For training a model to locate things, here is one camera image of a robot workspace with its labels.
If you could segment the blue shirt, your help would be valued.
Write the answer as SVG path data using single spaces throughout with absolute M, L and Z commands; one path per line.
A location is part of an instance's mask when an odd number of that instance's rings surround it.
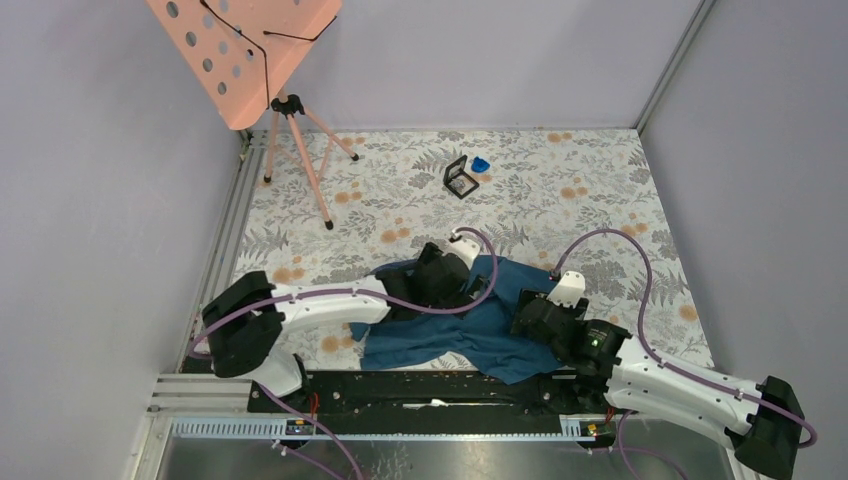
M 506 384 L 556 371 L 564 364 L 548 346 L 510 333 L 521 291 L 548 293 L 554 285 L 546 271 L 500 257 L 493 292 L 470 311 L 418 314 L 411 320 L 374 325 L 352 323 L 352 338 L 364 343 L 360 368 L 418 367 L 453 353 Z

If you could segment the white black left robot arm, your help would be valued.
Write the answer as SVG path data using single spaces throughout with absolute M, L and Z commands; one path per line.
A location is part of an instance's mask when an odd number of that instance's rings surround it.
M 317 286 L 272 283 L 252 271 L 226 288 L 201 313 L 207 360 L 219 378 L 249 379 L 266 387 L 288 411 L 309 401 L 301 362 L 281 336 L 341 324 L 402 322 L 424 313 L 463 313 L 480 245 L 455 237 L 445 248 L 425 245 L 419 257 L 352 282 Z

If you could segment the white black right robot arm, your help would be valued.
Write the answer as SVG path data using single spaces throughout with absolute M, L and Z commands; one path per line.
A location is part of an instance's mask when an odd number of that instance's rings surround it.
M 804 418 L 792 386 L 760 382 L 647 351 L 641 337 L 600 319 L 586 319 L 585 298 L 562 305 L 539 291 L 518 297 L 511 332 L 547 347 L 576 372 L 575 402 L 583 410 L 635 411 L 687 428 L 733 452 L 749 469 L 790 479 Z

